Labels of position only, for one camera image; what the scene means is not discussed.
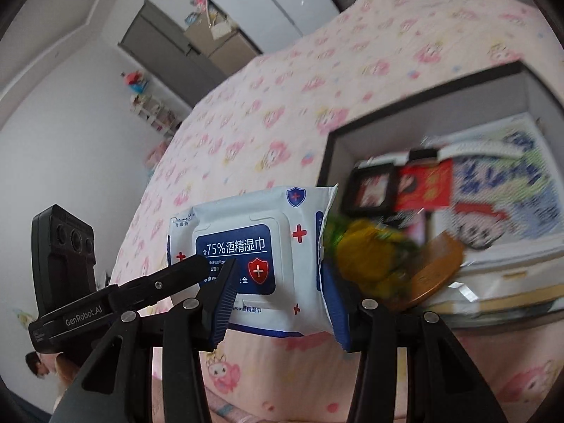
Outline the person left hand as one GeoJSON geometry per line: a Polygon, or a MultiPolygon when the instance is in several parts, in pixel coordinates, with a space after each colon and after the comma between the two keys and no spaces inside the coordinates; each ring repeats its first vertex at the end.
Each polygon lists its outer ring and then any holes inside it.
{"type": "Polygon", "coordinates": [[[58,395],[55,399],[54,409],[62,400],[63,395],[67,391],[75,378],[78,376],[79,366],[69,360],[63,353],[59,353],[55,357],[55,374],[58,377],[58,395]]]}

